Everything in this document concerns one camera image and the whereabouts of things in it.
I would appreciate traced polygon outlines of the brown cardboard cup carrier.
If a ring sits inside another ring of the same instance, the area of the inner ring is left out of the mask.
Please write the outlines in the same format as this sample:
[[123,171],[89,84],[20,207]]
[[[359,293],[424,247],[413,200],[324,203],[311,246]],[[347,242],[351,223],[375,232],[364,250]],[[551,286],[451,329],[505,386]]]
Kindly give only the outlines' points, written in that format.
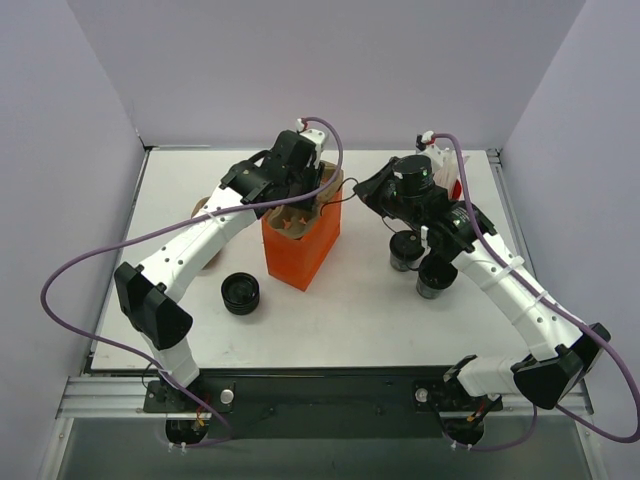
[[311,210],[307,211],[290,205],[277,207],[266,215],[266,226],[292,240],[300,240],[311,232],[319,221],[321,213],[327,210],[325,205],[341,192],[341,182],[344,180],[344,172],[342,169],[337,169],[336,164],[322,161],[321,165],[324,167],[321,185],[328,183],[329,187],[312,201]]

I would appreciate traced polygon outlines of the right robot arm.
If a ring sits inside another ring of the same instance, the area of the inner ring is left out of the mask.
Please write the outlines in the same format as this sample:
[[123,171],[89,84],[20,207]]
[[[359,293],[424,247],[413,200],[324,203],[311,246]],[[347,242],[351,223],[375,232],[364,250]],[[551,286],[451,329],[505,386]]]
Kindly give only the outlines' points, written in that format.
[[443,384],[450,405],[464,408],[477,397],[515,393],[551,410],[591,369],[600,346],[551,310],[539,284],[527,290],[519,283],[520,278],[535,282],[523,259],[508,249],[481,210],[449,199],[435,183],[429,157],[393,157],[354,191],[380,217],[426,228],[428,254],[419,267],[423,284],[466,275],[525,341],[524,358],[469,355],[452,367]]

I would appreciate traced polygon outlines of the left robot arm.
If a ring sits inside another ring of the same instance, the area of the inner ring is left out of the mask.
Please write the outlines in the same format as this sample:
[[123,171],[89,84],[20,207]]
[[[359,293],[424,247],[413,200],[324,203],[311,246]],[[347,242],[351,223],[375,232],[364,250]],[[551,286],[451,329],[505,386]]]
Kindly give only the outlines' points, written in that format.
[[231,166],[199,213],[203,221],[166,242],[137,266],[122,263],[114,273],[122,313],[148,344],[161,370],[174,380],[168,400],[190,411],[203,386],[188,344],[192,317],[179,305],[191,282],[231,239],[277,202],[293,198],[311,207],[324,167],[326,135],[317,129],[285,130],[274,145]]

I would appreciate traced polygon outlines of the black cup lid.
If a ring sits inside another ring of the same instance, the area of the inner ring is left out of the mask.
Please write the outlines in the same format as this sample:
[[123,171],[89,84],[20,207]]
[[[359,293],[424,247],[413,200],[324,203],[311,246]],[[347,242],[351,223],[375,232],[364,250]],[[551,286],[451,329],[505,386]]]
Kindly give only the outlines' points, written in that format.
[[424,255],[420,237],[411,230],[396,232],[389,241],[390,253],[400,260],[415,261]]

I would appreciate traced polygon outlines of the stack of black lids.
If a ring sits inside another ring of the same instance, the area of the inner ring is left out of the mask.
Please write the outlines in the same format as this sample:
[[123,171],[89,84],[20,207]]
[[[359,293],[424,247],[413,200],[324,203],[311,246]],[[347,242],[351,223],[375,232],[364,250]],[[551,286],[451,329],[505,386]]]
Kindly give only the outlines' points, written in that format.
[[260,286],[257,279],[246,272],[236,272],[224,279],[221,296],[226,309],[234,315],[248,315],[260,302]]

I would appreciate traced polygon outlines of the dark coffee cup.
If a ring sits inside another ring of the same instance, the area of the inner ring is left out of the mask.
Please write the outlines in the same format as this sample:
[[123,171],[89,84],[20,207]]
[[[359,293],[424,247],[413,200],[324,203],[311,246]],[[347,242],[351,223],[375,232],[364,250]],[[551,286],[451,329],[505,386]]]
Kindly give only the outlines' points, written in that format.
[[416,291],[425,299],[435,299],[452,286],[458,270],[435,254],[425,256],[419,267]]
[[417,271],[419,269],[419,265],[421,262],[421,257],[417,258],[407,258],[395,255],[394,253],[390,254],[390,265],[391,267],[401,273]]

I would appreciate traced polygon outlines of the red cylindrical cup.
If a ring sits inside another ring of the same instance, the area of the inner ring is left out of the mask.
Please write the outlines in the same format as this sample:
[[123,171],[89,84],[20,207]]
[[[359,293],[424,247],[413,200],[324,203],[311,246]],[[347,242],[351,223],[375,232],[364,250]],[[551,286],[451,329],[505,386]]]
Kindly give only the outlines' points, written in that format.
[[461,182],[456,180],[449,189],[449,198],[452,201],[459,201],[463,197],[463,188]]

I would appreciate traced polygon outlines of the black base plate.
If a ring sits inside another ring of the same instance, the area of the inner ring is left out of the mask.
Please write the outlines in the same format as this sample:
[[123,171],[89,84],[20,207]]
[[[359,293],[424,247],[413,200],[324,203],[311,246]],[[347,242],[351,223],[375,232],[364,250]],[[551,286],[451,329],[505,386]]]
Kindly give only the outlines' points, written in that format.
[[190,399],[148,382],[143,410],[167,417],[170,440],[422,439],[451,433],[472,444],[496,396],[471,397],[445,366],[205,369]]

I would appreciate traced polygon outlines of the aluminium frame rail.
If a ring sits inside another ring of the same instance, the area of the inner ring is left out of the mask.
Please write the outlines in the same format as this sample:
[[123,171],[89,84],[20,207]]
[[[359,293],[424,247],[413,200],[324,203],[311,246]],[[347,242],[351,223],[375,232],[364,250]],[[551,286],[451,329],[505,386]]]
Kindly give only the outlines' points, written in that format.
[[[65,386],[56,418],[149,418],[195,419],[195,413],[150,413],[143,407],[146,389],[138,377],[83,376],[70,378]],[[579,417],[590,417],[593,406],[586,386],[578,386],[564,397],[561,406]],[[532,407],[524,397],[506,395],[502,409],[492,416],[529,417]]]

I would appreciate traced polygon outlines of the orange paper bag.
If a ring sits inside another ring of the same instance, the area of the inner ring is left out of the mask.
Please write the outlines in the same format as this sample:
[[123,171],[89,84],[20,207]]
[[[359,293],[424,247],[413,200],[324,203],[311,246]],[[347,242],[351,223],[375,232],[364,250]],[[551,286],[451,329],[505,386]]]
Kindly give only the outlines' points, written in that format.
[[325,190],[311,212],[277,207],[261,220],[268,274],[306,291],[341,233],[344,174]]

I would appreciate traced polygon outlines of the white wrapped straws bundle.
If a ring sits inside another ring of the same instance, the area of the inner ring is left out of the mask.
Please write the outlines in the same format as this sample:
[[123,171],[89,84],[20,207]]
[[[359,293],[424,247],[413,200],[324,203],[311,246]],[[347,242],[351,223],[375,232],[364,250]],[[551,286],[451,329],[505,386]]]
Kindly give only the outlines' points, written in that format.
[[436,159],[437,168],[434,169],[434,181],[437,186],[445,188],[450,198],[454,197],[454,190],[459,183],[459,165],[454,150],[441,150]]

